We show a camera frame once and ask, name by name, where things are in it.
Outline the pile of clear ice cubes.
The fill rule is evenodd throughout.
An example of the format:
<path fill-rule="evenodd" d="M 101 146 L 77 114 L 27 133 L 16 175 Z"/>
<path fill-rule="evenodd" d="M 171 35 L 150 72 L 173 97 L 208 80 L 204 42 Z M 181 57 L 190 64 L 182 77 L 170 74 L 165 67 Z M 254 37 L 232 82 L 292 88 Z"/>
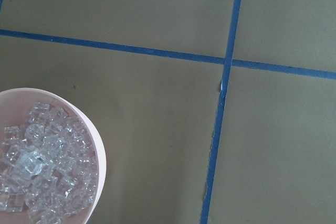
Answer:
<path fill-rule="evenodd" d="M 84 122 L 35 102 L 25 122 L 4 128 L 1 211 L 27 211 L 31 223 L 63 223 L 97 192 L 98 164 Z"/>

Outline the pink bowl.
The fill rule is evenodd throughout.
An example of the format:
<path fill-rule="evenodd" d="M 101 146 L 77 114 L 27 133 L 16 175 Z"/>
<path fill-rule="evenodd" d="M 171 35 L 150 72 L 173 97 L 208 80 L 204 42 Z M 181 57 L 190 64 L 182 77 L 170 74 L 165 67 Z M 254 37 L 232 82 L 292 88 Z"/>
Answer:
<path fill-rule="evenodd" d="M 98 163 L 97 192 L 93 197 L 93 203 L 91 203 L 87 209 L 63 221 L 63 223 L 87 223 L 99 202 L 106 178 L 107 160 L 102 138 L 90 119 L 77 107 L 62 97 L 41 89 L 15 88 L 1 92 L 1 140 L 3 140 L 4 127 L 23 123 L 27 111 L 32 108 L 34 102 L 60 106 L 64 108 L 70 116 L 76 115 L 80 117 L 87 127 L 95 148 Z"/>

